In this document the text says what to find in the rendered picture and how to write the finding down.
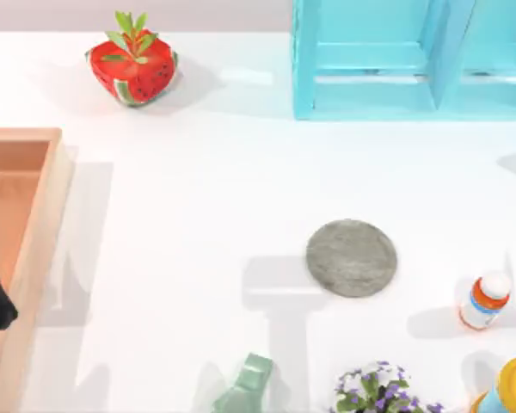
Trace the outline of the pale green bottle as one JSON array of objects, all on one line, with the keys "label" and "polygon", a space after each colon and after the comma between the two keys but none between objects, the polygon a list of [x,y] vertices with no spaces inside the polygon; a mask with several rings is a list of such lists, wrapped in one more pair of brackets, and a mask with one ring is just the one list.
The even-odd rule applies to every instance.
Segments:
[{"label": "pale green bottle", "polygon": [[249,353],[232,384],[212,404],[211,413],[263,413],[262,400],[273,361]]}]

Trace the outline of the grey round coaster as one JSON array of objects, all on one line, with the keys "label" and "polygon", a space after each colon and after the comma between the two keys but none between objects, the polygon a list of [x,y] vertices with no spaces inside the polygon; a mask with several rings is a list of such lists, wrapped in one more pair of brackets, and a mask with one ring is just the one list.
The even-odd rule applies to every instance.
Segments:
[{"label": "grey round coaster", "polygon": [[390,284],[398,256],[393,242],[375,225],[339,219],[313,233],[306,245],[305,263],[324,289],[344,298],[361,299]]}]

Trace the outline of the shallow salmon-coloured box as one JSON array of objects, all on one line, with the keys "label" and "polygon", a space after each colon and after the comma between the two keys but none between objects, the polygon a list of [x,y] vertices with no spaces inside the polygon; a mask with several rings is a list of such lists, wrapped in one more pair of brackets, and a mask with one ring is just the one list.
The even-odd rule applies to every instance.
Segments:
[{"label": "shallow salmon-coloured box", "polygon": [[17,413],[73,163],[58,128],[0,127],[0,281],[18,310],[0,330],[0,413]]}]

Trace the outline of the purple and white flower plant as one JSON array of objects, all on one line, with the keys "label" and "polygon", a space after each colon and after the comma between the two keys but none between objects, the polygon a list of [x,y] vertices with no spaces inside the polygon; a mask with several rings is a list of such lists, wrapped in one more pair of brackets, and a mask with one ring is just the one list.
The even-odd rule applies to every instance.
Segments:
[{"label": "purple and white flower plant", "polygon": [[329,413],[447,413],[443,404],[413,394],[409,380],[405,368],[388,361],[350,369],[336,380]]}]

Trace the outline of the yellow and blue bottle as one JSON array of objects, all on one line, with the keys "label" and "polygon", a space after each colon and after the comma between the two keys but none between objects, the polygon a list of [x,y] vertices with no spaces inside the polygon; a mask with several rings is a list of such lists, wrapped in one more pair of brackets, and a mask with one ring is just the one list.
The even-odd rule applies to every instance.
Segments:
[{"label": "yellow and blue bottle", "polygon": [[516,358],[501,369],[494,386],[471,405],[470,413],[516,413]]}]

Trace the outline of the red watermelon plant pot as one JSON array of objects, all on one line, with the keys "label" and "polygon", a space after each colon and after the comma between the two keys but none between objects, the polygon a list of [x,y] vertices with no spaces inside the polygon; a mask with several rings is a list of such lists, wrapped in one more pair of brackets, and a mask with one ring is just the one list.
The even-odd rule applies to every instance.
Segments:
[{"label": "red watermelon plant pot", "polygon": [[117,31],[85,53],[99,83],[120,103],[136,108],[157,98],[173,83],[178,53],[146,27],[145,13],[133,18],[116,11]]}]

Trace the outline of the white and orange bottle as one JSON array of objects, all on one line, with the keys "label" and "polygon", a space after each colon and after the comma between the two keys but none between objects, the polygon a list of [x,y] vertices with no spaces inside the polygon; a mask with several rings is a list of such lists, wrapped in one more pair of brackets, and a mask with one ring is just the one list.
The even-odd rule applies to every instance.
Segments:
[{"label": "white and orange bottle", "polygon": [[485,330],[507,305],[512,282],[502,272],[486,273],[472,285],[469,294],[459,306],[461,321],[473,330]]}]

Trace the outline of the light blue rack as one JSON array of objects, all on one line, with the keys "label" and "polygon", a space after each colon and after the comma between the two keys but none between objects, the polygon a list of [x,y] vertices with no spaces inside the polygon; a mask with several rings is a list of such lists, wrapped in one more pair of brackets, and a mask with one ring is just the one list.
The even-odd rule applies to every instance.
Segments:
[{"label": "light blue rack", "polygon": [[516,120],[516,0],[292,0],[300,120]]}]

